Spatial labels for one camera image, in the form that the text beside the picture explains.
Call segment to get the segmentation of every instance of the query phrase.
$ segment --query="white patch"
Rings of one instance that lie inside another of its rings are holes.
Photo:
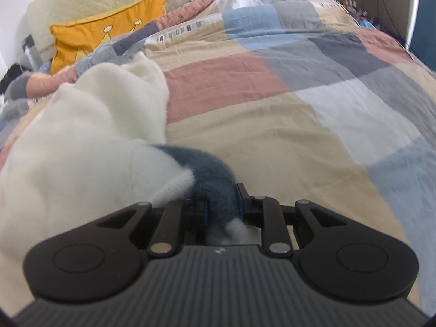
[[[359,165],[375,164],[420,136],[411,121],[390,108],[360,80],[295,92],[337,134]]]
[[[4,107],[4,95],[0,95],[0,113],[3,111],[3,107]]]
[[[216,0],[220,12],[235,10],[241,7],[261,6],[260,0]]]
[[[185,35],[186,33],[192,32],[196,29],[208,26],[218,21],[222,21],[221,13],[214,13],[213,15],[207,17],[192,19],[188,22],[183,22],[176,26],[169,27],[164,29],[163,31],[152,34],[144,40],[144,45],[155,44],[164,42],[165,40],[175,39]]]
[[[341,5],[338,2],[332,2],[332,3],[313,2],[313,1],[310,1],[310,2],[313,6],[321,7],[321,8],[341,7]]]
[[[262,231],[256,226],[245,225],[241,219],[228,222],[222,230],[217,225],[208,228],[207,243],[214,246],[231,244],[261,244]]]

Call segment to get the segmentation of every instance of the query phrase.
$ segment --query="white plush fabric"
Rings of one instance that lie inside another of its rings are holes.
[[[133,203],[181,198],[193,174],[149,146],[165,142],[168,89],[138,54],[63,84],[14,144],[0,173],[0,306],[31,301],[21,272],[37,242]]]
[[[239,218],[229,221],[225,228],[212,225],[208,228],[207,243],[212,246],[234,244],[262,244],[262,231],[256,226],[248,226]]]

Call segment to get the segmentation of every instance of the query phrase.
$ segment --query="yellow pillow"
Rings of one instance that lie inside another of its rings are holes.
[[[51,74],[79,61],[111,38],[138,30],[164,15],[167,1],[140,0],[68,24],[54,24],[50,27],[50,33],[56,38],[56,54],[52,61]]]

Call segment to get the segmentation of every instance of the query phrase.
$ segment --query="patchwork comforter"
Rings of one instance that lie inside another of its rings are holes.
[[[218,155],[252,194],[309,199],[410,244],[409,298],[435,312],[436,80],[395,40],[334,0],[196,0],[122,42],[70,82],[143,51],[166,77],[169,144]]]

